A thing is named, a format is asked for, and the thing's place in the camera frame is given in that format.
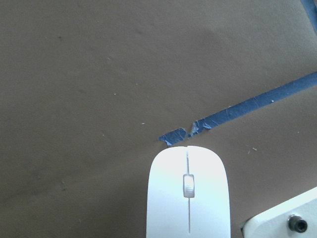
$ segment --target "blue tape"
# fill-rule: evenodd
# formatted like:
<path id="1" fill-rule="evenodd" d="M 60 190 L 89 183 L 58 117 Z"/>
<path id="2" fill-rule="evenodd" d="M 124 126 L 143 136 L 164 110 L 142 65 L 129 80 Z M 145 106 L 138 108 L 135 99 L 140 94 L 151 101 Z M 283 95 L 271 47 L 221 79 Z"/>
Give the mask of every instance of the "blue tape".
<path id="1" fill-rule="evenodd" d="M 264 107 L 278 100 L 286 98 L 292 94 L 298 93 L 307 88 L 317 85 L 317 72 L 309 74 L 305 77 L 284 84 L 278 88 L 272 89 L 258 96 L 245 100 L 235 106 L 224 109 L 220 112 L 212 114 L 200 120 L 193 122 L 192 130 L 188 137 L 192 137 L 201 133 L 204 129 L 212 129 L 218 125 L 221 125 L 227 121 L 238 118 L 244 114 L 252 112 L 258 108 Z M 179 128 L 175 131 L 169 132 L 159 138 L 167 143 L 167 145 L 173 145 L 186 138 L 186 131 L 183 128 Z"/>
<path id="2" fill-rule="evenodd" d="M 184 128 L 178 128 L 165 135 L 160 136 L 158 139 L 167 143 L 167 145 L 173 145 L 186 138 L 187 132 Z"/>
<path id="3" fill-rule="evenodd" d="M 305 11 L 317 33 L 317 6 L 314 0 L 302 0 Z"/>

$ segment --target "computer mouse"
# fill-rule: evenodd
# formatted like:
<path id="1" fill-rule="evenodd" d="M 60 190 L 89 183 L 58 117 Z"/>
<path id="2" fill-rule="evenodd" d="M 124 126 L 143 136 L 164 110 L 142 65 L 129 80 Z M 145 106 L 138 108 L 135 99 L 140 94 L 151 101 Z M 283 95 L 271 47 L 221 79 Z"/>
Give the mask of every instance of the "computer mouse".
<path id="1" fill-rule="evenodd" d="M 216 153 L 179 146 L 154 158 L 146 232 L 147 238 L 230 238 L 227 176 Z"/>

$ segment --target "brown surface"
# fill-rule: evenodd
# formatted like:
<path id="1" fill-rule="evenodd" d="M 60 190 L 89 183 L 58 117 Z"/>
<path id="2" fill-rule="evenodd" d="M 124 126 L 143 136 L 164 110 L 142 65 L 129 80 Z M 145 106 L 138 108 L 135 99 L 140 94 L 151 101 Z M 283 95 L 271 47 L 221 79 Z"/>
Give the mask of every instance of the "brown surface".
<path id="1" fill-rule="evenodd" d="M 145 237 L 160 135 L 317 71 L 300 1 L 10 0 L 0 18 L 0 237 Z M 316 104 L 311 88 L 177 144 L 223 159 L 232 237 L 316 186 Z"/>

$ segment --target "black knob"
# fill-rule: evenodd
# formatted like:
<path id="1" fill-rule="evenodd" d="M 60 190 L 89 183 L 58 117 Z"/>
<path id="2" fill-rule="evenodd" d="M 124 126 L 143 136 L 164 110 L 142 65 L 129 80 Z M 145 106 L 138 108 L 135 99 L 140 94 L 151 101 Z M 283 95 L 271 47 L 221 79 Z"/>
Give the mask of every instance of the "black knob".
<path id="1" fill-rule="evenodd" d="M 288 219 L 288 227 L 292 231 L 303 233 L 307 230 L 308 225 L 301 217 L 293 215 Z"/>

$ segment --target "white computer mouse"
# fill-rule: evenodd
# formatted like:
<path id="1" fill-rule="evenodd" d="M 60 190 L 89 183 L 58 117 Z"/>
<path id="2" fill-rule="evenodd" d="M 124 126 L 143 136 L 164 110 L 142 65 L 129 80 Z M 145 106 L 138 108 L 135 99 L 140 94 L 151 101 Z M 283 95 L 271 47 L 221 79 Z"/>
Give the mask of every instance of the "white computer mouse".
<path id="1" fill-rule="evenodd" d="M 227 176 L 217 154 L 198 146 L 180 146 L 154 158 L 146 237 L 230 238 Z"/>

